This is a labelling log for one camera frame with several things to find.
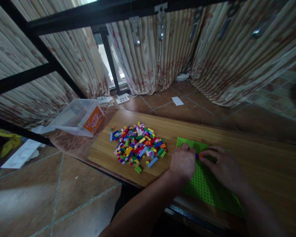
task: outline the orange label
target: orange label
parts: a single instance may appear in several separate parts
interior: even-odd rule
[[[95,107],[95,110],[87,119],[83,127],[89,132],[91,132],[92,134],[94,134],[103,119],[104,119],[104,114],[101,112],[100,108],[97,106]]]

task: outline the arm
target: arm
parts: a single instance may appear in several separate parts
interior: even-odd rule
[[[251,236],[288,236],[273,208],[254,191],[240,164],[227,151],[221,147],[209,147],[201,154],[217,158],[216,164],[204,157],[200,157],[200,161],[238,197]]]
[[[158,217],[194,175],[195,149],[188,149],[188,144],[176,148],[169,170],[131,199],[100,236],[150,236]]]

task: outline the wooden board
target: wooden board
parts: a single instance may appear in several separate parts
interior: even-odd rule
[[[110,142],[110,128],[143,122],[164,138],[169,152],[151,168],[141,161],[144,170],[137,174],[133,166],[118,162],[113,151],[116,142]],[[160,118],[156,116],[119,110],[90,148],[89,159],[144,187],[165,172],[176,147],[177,137],[229,149],[255,186],[256,190],[279,212],[290,229],[296,231],[296,145]]]

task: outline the hand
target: hand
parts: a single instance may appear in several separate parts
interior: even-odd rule
[[[200,157],[199,159],[204,165],[210,168],[218,181],[235,195],[241,195],[250,187],[250,183],[243,174],[240,164],[225,149],[211,146],[208,147],[208,150],[202,151],[200,154],[217,158],[216,164],[204,157]]]
[[[172,154],[169,171],[185,183],[190,181],[195,172],[195,149],[186,143],[177,147]]]

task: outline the pile of lego bricks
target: pile of lego bricks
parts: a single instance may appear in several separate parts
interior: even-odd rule
[[[157,156],[164,157],[167,153],[164,139],[158,139],[154,131],[141,122],[133,127],[125,126],[120,131],[111,132],[110,141],[113,140],[118,142],[114,154],[122,164],[130,162],[132,166],[139,163],[146,154],[152,159],[151,162],[148,161],[150,168],[158,160]]]

